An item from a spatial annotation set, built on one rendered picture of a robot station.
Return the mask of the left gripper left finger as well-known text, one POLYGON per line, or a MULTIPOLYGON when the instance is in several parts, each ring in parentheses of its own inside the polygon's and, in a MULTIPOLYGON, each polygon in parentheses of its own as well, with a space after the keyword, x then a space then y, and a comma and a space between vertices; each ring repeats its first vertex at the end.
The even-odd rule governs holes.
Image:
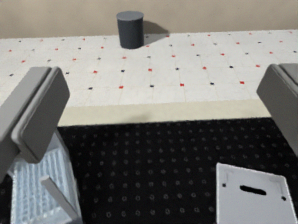
POLYGON ((42 161, 70 98, 60 67, 31 67, 0 106, 0 184, 14 159, 42 161))

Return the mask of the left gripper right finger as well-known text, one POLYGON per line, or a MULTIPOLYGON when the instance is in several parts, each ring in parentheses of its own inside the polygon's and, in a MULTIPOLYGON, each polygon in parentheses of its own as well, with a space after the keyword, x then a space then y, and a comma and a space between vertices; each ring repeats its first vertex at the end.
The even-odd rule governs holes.
POLYGON ((298 63, 270 64, 256 93, 298 157, 298 63))

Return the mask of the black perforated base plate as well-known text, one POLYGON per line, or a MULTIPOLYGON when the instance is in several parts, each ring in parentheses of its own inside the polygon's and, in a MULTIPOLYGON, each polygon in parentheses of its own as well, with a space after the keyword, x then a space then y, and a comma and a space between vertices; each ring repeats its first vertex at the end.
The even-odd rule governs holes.
POLYGON ((271 116, 57 125, 85 224, 216 224, 216 164, 285 177, 298 157, 271 116))

